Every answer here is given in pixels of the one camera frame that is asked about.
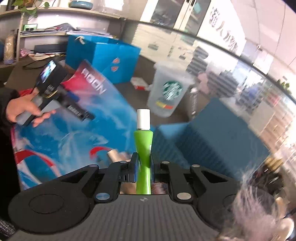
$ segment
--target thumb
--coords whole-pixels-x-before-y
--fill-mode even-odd
[[[39,110],[39,108],[31,101],[26,102],[23,106],[23,109],[24,111],[28,111],[33,115],[41,115],[41,111]]]

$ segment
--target blue bowl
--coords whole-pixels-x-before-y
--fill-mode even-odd
[[[91,10],[94,5],[91,2],[84,2],[84,1],[72,1],[69,4],[69,7],[72,8],[81,8]]]

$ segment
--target metal screw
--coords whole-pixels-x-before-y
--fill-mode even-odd
[[[110,198],[110,195],[105,192],[100,192],[96,195],[96,199],[98,199],[98,200],[107,200],[109,198]]]
[[[177,198],[180,200],[188,200],[191,198],[191,194],[188,192],[180,192],[177,194]]]

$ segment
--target green bottle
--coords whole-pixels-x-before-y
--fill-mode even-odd
[[[151,194],[150,151],[153,132],[150,130],[150,110],[137,110],[137,130],[133,133],[140,165],[137,176],[137,194]]]

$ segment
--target human hand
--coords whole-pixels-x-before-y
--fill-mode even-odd
[[[54,114],[56,111],[52,110],[51,112],[47,112],[42,115],[39,108],[33,102],[31,102],[31,100],[36,94],[37,92],[34,91],[32,94],[25,95],[9,101],[6,107],[6,118],[11,122],[16,122],[16,117],[19,114],[23,113],[24,111],[28,111],[35,116],[39,116],[33,120],[33,127],[36,127],[42,121],[48,119],[50,115]]]

